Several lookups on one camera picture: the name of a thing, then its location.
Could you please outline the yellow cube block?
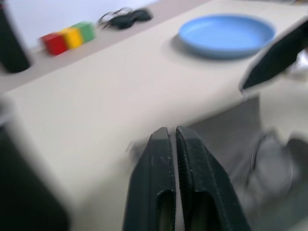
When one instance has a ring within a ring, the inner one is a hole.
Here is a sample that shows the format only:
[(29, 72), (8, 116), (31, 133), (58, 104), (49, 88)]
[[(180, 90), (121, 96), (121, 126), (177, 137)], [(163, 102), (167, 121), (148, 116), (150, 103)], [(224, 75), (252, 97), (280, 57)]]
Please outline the yellow cube block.
[(80, 30), (76, 27), (65, 28), (59, 32), (69, 49), (75, 49), (83, 44), (83, 38)]

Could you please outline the blue round plate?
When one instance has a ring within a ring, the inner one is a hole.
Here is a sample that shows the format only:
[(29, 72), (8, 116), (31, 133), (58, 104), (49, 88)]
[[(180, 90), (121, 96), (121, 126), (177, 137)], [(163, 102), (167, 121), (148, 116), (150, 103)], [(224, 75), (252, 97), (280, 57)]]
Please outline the blue round plate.
[(211, 14), (184, 23), (178, 38), (190, 51), (210, 59), (250, 57), (276, 36), (270, 22), (242, 14)]

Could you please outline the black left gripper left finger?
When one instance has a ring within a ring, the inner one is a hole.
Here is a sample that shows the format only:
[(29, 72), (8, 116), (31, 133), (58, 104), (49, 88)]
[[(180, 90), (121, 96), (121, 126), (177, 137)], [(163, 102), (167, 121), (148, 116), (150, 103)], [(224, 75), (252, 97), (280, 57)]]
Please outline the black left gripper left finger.
[(176, 180), (167, 128), (149, 138), (129, 181), (122, 231), (175, 231)]

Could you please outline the grey metallic object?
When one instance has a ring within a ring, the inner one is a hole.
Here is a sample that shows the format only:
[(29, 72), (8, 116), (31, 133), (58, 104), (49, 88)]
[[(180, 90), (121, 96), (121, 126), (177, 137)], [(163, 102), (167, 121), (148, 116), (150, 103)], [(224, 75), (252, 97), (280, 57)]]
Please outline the grey metallic object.
[(261, 134), (251, 156), (245, 188), (257, 197), (287, 194), (301, 181), (299, 160), (275, 131)]

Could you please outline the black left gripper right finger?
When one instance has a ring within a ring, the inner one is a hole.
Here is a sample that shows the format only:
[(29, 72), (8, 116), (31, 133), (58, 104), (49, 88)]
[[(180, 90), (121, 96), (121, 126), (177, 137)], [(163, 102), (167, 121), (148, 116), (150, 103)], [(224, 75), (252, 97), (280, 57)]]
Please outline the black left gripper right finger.
[(176, 128), (185, 231), (252, 231), (230, 178), (198, 135)]

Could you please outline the green cube block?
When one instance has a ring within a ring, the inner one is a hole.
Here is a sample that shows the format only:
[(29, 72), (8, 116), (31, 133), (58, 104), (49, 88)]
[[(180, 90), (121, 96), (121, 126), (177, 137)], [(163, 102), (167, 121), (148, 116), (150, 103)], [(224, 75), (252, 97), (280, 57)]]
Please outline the green cube block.
[(72, 28), (77, 28), (80, 31), (83, 43), (87, 43), (95, 39), (95, 30), (91, 22), (79, 22), (72, 25)]

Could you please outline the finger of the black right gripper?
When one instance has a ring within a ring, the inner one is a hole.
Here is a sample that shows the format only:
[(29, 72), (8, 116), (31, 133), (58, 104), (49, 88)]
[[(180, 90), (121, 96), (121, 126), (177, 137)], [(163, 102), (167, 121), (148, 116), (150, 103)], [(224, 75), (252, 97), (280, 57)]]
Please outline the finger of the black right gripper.
[(308, 48), (308, 16), (275, 42), (246, 74), (240, 92), (274, 79), (296, 62), (298, 54)]

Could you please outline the red cube block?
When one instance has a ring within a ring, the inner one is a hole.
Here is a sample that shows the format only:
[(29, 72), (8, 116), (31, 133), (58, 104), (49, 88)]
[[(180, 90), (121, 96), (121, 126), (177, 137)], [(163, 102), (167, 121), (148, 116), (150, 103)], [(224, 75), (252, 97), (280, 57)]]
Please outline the red cube block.
[(50, 55), (59, 55), (68, 50), (68, 46), (64, 37), (58, 33), (50, 33), (40, 38), (45, 49)]

